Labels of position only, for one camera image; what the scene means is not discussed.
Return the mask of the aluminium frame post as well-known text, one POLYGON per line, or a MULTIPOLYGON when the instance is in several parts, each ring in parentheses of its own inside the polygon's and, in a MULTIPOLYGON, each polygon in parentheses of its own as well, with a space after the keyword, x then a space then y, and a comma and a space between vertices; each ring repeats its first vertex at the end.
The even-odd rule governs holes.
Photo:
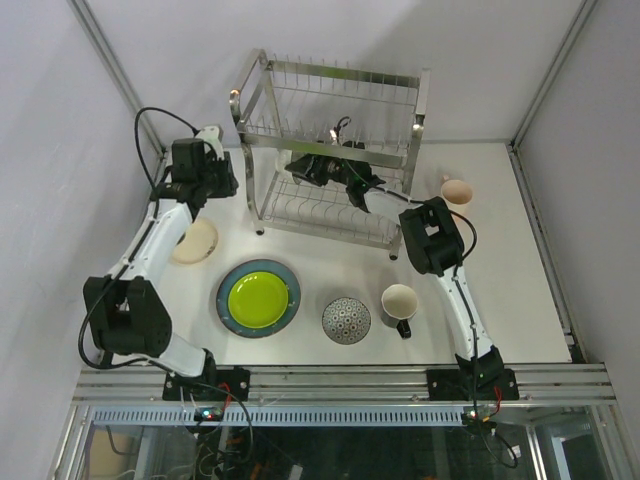
POLYGON ((513 150, 518 149, 524 141, 524 138, 533 124, 538 111, 554 86, 582 31, 586 27, 598 4, 598 0, 583 0, 580 2, 579 8, 573 16, 567 31, 563 35, 532 100, 529 102, 525 114, 519 122, 510 141, 510 147, 513 150))
POLYGON ((131 115, 135 117, 143 103, 90 3, 86 0, 68 0, 67 4, 131 115))

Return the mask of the lime green plate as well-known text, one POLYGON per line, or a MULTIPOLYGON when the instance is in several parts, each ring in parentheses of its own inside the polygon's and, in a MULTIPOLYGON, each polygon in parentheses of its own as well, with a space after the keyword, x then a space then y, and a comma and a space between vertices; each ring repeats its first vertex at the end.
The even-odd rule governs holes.
POLYGON ((239 325, 262 329, 275 324, 284 315, 288 303, 286 283, 274 273, 257 271, 233 284, 227 307, 239 325))

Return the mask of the cream plate with floral print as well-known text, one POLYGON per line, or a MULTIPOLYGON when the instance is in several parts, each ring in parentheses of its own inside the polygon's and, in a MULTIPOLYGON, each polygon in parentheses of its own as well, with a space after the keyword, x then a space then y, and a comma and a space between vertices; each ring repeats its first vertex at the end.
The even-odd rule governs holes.
POLYGON ((180 265, 194 265, 206 260, 216 249, 219 234, 213 222, 197 219, 174 248, 171 261, 180 265))

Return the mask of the aluminium front rail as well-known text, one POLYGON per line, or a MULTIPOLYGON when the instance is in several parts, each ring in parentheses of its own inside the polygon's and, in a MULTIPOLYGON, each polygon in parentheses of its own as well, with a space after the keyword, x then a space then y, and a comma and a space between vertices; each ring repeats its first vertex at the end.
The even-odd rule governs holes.
MULTIPOLYGON (((616 395, 602 364, 519 364, 519 398, 509 406, 610 405, 616 395)), ((251 366, 248 401, 281 405, 426 403, 427 365, 251 366)), ((165 374, 151 367, 81 372, 72 402, 88 405, 154 405, 165 374)))

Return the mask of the dark blue patterned bowl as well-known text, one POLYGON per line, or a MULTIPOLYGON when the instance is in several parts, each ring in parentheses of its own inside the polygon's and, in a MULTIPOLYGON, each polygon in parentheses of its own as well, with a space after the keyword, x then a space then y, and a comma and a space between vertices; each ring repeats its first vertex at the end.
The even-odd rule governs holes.
POLYGON ((340 345, 363 340, 371 328, 371 313, 358 299, 341 297, 330 302, 321 317, 324 333, 340 345))

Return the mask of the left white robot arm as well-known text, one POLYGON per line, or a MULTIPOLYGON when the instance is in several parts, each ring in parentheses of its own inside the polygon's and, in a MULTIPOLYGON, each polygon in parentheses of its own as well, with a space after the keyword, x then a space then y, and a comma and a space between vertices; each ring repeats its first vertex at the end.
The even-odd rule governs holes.
POLYGON ((176 246, 184 239, 210 199, 236 194, 231 158, 217 126, 191 138, 174 141, 167 175, 155 186, 147 218, 121 259, 104 276, 92 276, 83 286, 87 314, 78 341, 90 337, 103 352, 100 362, 80 355, 96 370, 149 362, 168 373, 196 382, 216 377, 213 354, 175 333, 156 286, 176 246))

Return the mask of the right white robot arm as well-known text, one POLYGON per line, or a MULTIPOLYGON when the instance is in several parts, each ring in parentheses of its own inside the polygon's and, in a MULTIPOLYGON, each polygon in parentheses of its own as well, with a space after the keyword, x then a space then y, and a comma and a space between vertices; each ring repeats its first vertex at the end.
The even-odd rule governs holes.
POLYGON ((416 200, 393 189, 366 162, 318 154, 278 154, 276 170, 296 182, 341 185, 352 206, 384 217, 402 233, 409 261, 421 275, 436 280, 460 369, 457 383, 469 398, 507 394, 516 388, 471 296, 464 263, 477 245, 473 224, 436 196, 416 200))

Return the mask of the stainless steel dish rack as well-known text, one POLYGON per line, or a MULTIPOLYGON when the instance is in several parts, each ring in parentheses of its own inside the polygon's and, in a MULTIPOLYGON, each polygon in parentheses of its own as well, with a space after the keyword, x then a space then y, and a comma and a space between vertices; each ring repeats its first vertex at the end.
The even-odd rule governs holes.
POLYGON ((393 222, 351 205, 344 187, 296 183, 276 170, 279 150, 368 163, 409 194, 424 124, 431 72, 401 75, 252 50, 230 92, 244 155, 253 229, 302 233, 386 249, 399 255, 393 222), (333 145, 329 131, 339 133, 333 145))

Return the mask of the black mug cream inside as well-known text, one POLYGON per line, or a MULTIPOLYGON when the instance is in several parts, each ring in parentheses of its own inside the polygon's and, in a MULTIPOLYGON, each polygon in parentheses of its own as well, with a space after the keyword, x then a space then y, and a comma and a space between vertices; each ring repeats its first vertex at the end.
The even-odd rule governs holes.
POLYGON ((381 295, 382 322, 387 327, 394 328, 402 339, 409 339, 412 336, 410 321, 418 306, 418 297, 412 288, 393 284, 381 295))

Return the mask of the teal patterned white bowl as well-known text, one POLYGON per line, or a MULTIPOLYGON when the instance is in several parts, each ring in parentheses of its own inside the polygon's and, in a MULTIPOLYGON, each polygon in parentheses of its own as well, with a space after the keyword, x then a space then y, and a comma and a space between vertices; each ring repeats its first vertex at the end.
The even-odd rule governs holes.
POLYGON ((276 170, 281 174, 287 173, 286 167, 291 161, 292 152, 290 150, 279 150, 275 161, 276 170))

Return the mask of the blue glazed ceramic plate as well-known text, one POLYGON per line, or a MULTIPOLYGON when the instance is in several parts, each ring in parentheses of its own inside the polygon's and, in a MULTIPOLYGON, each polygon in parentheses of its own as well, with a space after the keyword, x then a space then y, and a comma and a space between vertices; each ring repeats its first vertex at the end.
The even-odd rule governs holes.
POLYGON ((256 259, 237 265, 224 277, 216 293, 214 305, 219 320, 230 332, 243 338, 260 339, 277 334, 292 322, 301 303, 301 293, 298 278, 286 265, 275 260, 256 259), (242 276, 257 271, 276 274, 286 283, 289 292, 289 303, 284 315, 275 324, 262 329, 246 328, 239 325, 232 318, 227 307, 228 296, 233 284, 242 276))

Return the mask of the aluminium frame post left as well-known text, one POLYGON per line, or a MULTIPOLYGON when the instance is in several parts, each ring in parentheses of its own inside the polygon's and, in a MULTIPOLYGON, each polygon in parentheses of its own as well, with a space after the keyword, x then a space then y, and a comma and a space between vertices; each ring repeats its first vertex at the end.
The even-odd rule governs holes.
POLYGON ((86 0, 68 0, 67 4, 131 115, 135 117, 143 103, 90 3, 86 0))

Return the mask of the aluminium frame post right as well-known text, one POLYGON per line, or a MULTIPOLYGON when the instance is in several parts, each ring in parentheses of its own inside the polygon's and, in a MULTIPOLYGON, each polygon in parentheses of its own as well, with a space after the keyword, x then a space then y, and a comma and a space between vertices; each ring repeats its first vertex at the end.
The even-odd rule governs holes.
POLYGON ((532 100, 529 102, 525 114, 519 122, 510 141, 510 147, 513 150, 518 149, 524 141, 524 138, 533 124, 538 111, 554 86, 582 31, 586 27, 598 4, 598 0, 583 0, 580 2, 579 8, 573 16, 567 31, 563 35, 532 100))

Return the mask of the pink ceramic mug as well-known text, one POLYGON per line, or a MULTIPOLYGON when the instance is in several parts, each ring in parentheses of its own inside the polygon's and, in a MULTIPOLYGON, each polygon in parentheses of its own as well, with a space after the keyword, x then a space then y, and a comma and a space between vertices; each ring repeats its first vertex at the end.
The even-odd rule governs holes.
POLYGON ((441 179, 440 196, 450 210, 464 214, 473 200, 474 191, 467 182, 445 175, 441 179))

